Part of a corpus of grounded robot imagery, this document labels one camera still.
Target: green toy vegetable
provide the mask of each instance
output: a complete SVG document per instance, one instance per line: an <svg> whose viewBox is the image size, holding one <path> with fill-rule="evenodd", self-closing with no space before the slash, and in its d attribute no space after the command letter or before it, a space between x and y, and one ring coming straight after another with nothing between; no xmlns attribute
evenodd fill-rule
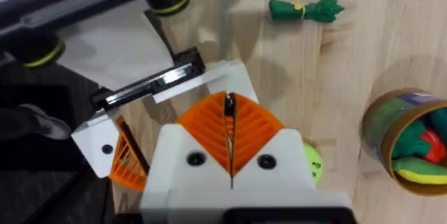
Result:
<svg viewBox="0 0 447 224"><path fill-rule="evenodd" d="M320 0L318 3L292 3L279 0L270 0L269 8L272 20L315 20L322 23L334 22L335 15L344 8L337 4L338 0Z"/></svg>
<svg viewBox="0 0 447 224"><path fill-rule="evenodd" d="M447 168L415 157L393 161L393 170L408 181L420 184L447 184Z"/></svg>
<svg viewBox="0 0 447 224"><path fill-rule="evenodd" d="M428 114L433 127L444 144L447 144L447 109L434 110Z"/></svg>

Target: green plush toy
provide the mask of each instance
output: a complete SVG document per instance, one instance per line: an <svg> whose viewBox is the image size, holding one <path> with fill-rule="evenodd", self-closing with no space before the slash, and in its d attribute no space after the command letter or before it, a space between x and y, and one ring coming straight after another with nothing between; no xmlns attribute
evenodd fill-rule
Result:
<svg viewBox="0 0 447 224"><path fill-rule="evenodd" d="M344 8L338 5L338 0L320 0L318 3L293 3L270 0L268 6L273 22L285 20L314 20L322 23L334 22L335 15Z"/></svg>
<svg viewBox="0 0 447 224"><path fill-rule="evenodd" d="M425 131L425 125L421 120L415 120L407 126L394 146L393 159L409 156L425 157L432 148L430 143L420 138Z"/></svg>
<svg viewBox="0 0 447 224"><path fill-rule="evenodd" d="M447 168L420 158L406 157L394 160L393 170L408 181L420 184L447 184Z"/></svg>
<svg viewBox="0 0 447 224"><path fill-rule="evenodd" d="M434 110L428 114L428 118L444 144L447 144L447 108Z"/></svg>

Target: black surface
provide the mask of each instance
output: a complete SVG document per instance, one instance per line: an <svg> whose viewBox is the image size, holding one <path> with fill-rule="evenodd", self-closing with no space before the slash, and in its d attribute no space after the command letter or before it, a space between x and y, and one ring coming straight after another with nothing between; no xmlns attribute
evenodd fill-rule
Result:
<svg viewBox="0 0 447 224"><path fill-rule="evenodd" d="M66 87L63 92L70 97L72 106L72 110L69 112L71 119L66 119L70 126L80 125L94 113L88 100L89 96L98 90L98 85L57 64L36 70L24 68L19 63L8 64L0 67L0 84ZM48 109L48 114L56 113L52 108ZM8 162L15 162L18 158L26 157L15 156ZM73 175L75 175L74 172L62 171L0 171L0 223L23 223ZM80 195L80 199L75 202L73 208L62 216L58 224L101 223L104 200L106 200L104 223L111 223L115 215L114 206L111 192L105 199L105 189L106 182L104 180L94 180L87 191Z"/></svg>
<svg viewBox="0 0 447 224"><path fill-rule="evenodd" d="M224 223L297 223L356 224L354 215L345 207L253 207L229 209Z"/></svg>

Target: black screw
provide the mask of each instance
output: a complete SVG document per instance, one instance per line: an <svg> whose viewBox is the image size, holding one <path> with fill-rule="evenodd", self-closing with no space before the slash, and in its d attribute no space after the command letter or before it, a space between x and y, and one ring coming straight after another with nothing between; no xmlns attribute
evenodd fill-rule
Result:
<svg viewBox="0 0 447 224"><path fill-rule="evenodd" d="M203 163L206 161L207 157L203 152L195 151L193 153L190 153L188 157L186 158L187 163L190 166L199 166L203 165Z"/></svg>
<svg viewBox="0 0 447 224"><path fill-rule="evenodd" d="M102 150L105 154L111 154L113 152L113 147L109 144L104 144Z"/></svg>
<svg viewBox="0 0 447 224"><path fill-rule="evenodd" d="M263 154L258 157L258 165L265 170L271 170L277 166L277 160L270 154Z"/></svg>

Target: yellow ring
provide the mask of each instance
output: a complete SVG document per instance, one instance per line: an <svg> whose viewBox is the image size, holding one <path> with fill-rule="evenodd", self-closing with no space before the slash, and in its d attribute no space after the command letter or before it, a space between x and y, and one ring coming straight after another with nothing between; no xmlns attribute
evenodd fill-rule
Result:
<svg viewBox="0 0 447 224"><path fill-rule="evenodd" d="M62 49L63 46L64 46L64 43L62 41L59 41L59 44L49 54L47 54L46 56L44 56L43 58L41 58L37 61L31 62L31 63L25 63L23 65L25 67L40 66L40 65L48 62L49 60L51 60L53 57L55 57L59 53L59 51Z"/></svg>
<svg viewBox="0 0 447 224"><path fill-rule="evenodd" d="M175 10L177 10L178 8L182 7L188 0L181 0L180 2L178 2L177 4L175 4L174 6L171 6L169 8L162 8L162 9L154 9L154 12L156 14L166 14L166 13L171 13Z"/></svg>

